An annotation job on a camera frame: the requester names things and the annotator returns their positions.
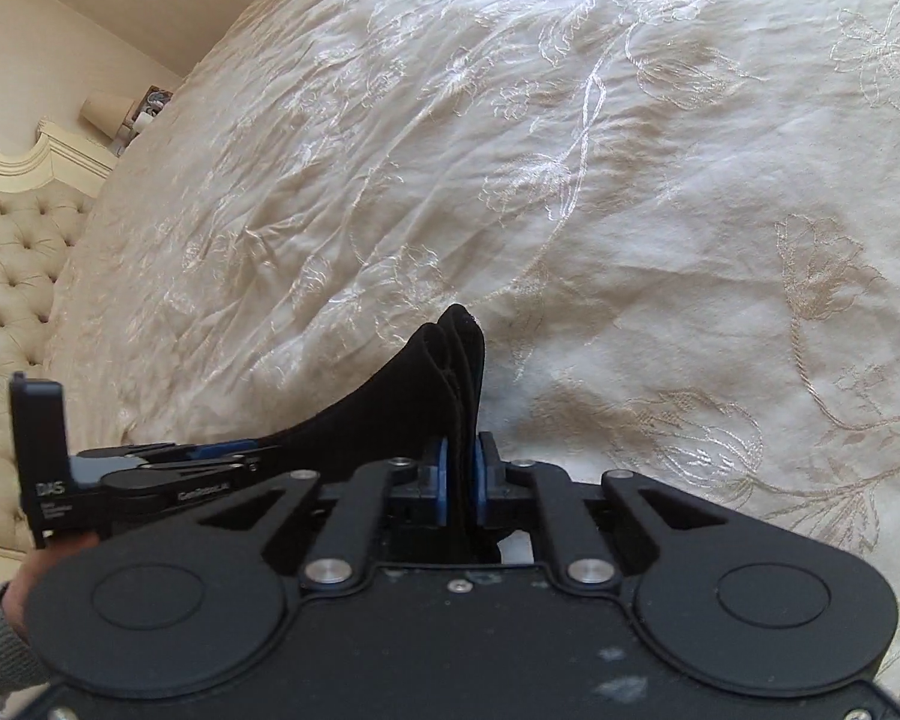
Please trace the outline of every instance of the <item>lampshade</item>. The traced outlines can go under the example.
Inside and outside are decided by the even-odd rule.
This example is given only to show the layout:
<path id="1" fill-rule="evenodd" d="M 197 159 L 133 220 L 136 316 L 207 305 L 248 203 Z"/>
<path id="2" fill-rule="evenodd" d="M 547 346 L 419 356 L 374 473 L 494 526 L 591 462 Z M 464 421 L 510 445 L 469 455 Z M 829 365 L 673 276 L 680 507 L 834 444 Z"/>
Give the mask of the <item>lampshade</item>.
<path id="1" fill-rule="evenodd" d="M 86 99 L 83 108 L 80 108 L 80 115 L 104 135 L 116 138 L 136 104 L 137 101 L 133 98 L 93 92 Z"/>

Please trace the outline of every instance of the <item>wrinkled fabric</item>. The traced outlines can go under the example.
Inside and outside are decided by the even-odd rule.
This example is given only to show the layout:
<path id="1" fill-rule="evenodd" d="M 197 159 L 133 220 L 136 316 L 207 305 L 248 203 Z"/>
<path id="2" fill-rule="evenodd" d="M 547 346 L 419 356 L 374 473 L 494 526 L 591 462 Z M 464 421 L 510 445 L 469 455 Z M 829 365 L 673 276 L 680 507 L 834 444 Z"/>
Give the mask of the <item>wrinkled fabric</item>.
<path id="1" fill-rule="evenodd" d="M 505 456 L 640 469 L 900 603 L 900 0 L 258 0 L 58 288 L 74 448 L 295 424 L 459 301 Z"/>

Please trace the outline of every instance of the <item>cream bedspread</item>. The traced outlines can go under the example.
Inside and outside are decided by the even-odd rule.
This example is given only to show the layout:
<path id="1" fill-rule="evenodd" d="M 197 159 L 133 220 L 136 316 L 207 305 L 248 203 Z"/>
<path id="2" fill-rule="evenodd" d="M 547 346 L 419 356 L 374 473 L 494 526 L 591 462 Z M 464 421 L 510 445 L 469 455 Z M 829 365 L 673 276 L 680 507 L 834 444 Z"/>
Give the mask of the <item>cream bedspread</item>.
<path id="1" fill-rule="evenodd" d="M 900 603 L 900 0 L 258 0 L 60 281 L 75 445 L 290 425 L 459 301 L 506 455 L 655 474 Z"/>

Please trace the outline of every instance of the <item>human hand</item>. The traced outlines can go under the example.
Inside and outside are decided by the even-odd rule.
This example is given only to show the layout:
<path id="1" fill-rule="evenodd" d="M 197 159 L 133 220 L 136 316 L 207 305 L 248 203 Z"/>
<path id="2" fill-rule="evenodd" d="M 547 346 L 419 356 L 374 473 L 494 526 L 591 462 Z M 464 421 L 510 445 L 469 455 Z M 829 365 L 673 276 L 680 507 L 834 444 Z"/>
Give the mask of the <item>human hand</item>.
<path id="1" fill-rule="evenodd" d="M 24 558 L 17 574 L 7 585 L 2 599 L 4 616 L 18 637 L 26 641 L 24 606 L 26 596 L 51 568 L 65 557 L 76 555 L 84 549 L 96 546 L 100 537 L 96 533 L 79 533 L 72 536 L 51 536 L 44 549 L 35 549 Z"/>

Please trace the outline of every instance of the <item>black garment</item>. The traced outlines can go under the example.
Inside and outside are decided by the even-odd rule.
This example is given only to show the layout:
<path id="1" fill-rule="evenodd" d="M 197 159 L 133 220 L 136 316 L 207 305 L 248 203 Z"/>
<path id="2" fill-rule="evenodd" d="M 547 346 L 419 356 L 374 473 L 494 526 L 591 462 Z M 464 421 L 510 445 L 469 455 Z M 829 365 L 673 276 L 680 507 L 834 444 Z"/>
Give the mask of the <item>black garment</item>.
<path id="1" fill-rule="evenodd" d="M 343 400 L 260 439 L 287 451 L 288 467 L 317 469 L 328 482 L 371 461 L 420 459 L 447 439 L 448 554 L 455 562 L 499 555 L 471 527 L 473 450 L 484 376 L 484 334 L 460 305 L 420 327 L 381 370 Z"/>

